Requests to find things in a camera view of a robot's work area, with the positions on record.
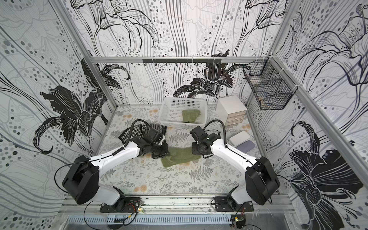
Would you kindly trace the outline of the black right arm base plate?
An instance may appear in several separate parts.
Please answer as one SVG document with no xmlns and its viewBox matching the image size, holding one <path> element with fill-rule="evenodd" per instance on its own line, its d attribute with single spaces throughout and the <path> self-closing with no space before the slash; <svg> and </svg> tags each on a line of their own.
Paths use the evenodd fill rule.
<svg viewBox="0 0 368 230">
<path fill-rule="evenodd" d="M 229 196 L 215 196 L 214 197 L 215 210 L 217 212 L 253 212 L 254 206 L 252 201 L 238 204 L 234 199 Z"/>
</svg>

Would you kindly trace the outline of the black white patterned scarf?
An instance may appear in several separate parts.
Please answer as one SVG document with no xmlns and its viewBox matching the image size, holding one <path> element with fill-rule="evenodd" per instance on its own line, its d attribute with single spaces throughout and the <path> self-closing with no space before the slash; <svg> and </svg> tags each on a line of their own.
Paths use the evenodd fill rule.
<svg viewBox="0 0 368 230">
<path fill-rule="evenodd" d="M 137 137 L 137 136 L 145 136 L 146 134 L 148 134 L 150 132 L 150 130 L 154 128 L 157 131 L 159 131 L 161 134 L 165 135 L 166 133 L 166 127 L 159 125 L 159 124 L 151 124 L 150 127 L 148 127 L 146 124 L 138 124 L 138 125 L 134 125 L 132 128 L 132 133 L 130 138 L 129 137 L 129 132 L 131 127 L 128 127 L 127 129 L 125 129 L 119 136 L 118 139 L 125 144 L 125 142 L 127 140 L 130 140 L 133 137 Z"/>
</svg>

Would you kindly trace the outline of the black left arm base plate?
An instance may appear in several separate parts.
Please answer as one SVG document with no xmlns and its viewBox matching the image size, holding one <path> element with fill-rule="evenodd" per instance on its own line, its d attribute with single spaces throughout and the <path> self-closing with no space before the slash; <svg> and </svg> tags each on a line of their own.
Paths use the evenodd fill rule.
<svg viewBox="0 0 368 230">
<path fill-rule="evenodd" d="M 135 213 L 138 211 L 140 202 L 142 199 L 140 197 L 125 197 L 124 199 L 119 199 L 116 204 L 109 206 L 102 204 L 100 207 L 101 213 Z"/>
</svg>

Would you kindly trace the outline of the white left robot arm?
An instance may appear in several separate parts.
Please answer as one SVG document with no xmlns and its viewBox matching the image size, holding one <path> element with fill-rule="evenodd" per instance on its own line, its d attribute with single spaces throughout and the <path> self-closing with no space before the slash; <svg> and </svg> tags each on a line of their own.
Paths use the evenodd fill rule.
<svg viewBox="0 0 368 230">
<path fill-rule="evenodd" d="M 100 177 L 120 164 L 146 154 L 162 158 L 169 154 L 165 140 L 167 127 L 151 125 L 141 128 L 141 135 L 128 138 L 127 145 L 91 158 L 78 157 L 71 165 L 62 186 L 79 205 L 101 202 L 117 210 L 126 205 L 124 193 L 115 186 L 100 183 Z"/>
</svg>

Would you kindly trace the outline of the green knitted scarf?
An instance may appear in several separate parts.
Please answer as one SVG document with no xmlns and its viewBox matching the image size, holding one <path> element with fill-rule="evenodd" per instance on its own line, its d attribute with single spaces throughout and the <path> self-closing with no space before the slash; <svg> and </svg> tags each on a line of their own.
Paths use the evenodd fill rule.
<svg viewBox="0 0 368 230">
<path fill-rule="evenodd" d="M 169 155 L 161 158 L 161 162 L 163 167 L 168 168 L 177 164 L 188 163 L 191 161 L 196 161 L 201 158 L 200 155 L 194 155 L 192 153 L 192 148 L 178 148 L 178 147 L 169 147 L 168 148 Z"/>
<path fill-rule="evenodd" d="M 201 112 L 197 109 L 187 109 L 182 111 L 182 117 L 184 123 L 195 123 L 196 120 L 200 117 Z"/>
</svg>

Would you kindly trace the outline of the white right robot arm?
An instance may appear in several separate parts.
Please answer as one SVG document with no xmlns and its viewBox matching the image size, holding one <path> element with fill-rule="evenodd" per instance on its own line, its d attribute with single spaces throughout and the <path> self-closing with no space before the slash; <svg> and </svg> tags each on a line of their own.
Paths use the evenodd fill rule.
<svg viewBox="0 0 368 230">
<path fill-rule="evenodd" d="M 227 195 L 229 206 L 240 206 L 248 202 L 264 205 L 271 201 L 280 182 L 269 159 L 247 155 L 227 144 L 218 134 L 207 134 L 200 126 L 191 130 L 190 134 L 194 139 L 194 155 L 220 157 L 244 175 L 245 184 L 234 188 Z"/>
</svg>

